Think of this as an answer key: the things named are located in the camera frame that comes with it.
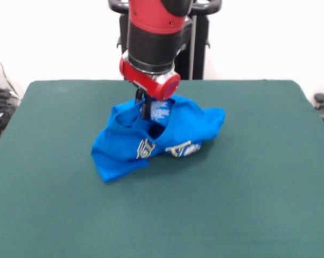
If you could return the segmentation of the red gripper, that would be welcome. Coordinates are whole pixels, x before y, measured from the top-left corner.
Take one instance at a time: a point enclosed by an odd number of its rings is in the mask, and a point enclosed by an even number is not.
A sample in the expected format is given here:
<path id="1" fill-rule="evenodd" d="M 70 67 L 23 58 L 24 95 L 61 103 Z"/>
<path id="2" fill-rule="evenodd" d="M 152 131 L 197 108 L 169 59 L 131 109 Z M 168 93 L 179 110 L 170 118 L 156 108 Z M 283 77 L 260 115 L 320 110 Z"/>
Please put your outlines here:
<path id="1" fill-rule="evenodd" d="M 150 119 L 151 117 L 152 98 L 166 100 L 175 93 L 180 84 L 181 76 L 173 68 L 174 66 L 172 66 L 172 70 L 160 75 L 148 74 L 136 69 L 129 62 L 128 51 L 122 54 L 119 70 L 125 79 L 138 88 L 135 95 L 135 103 L 137 104 L 144 100 L 140 111 L 142 119 Z"/>

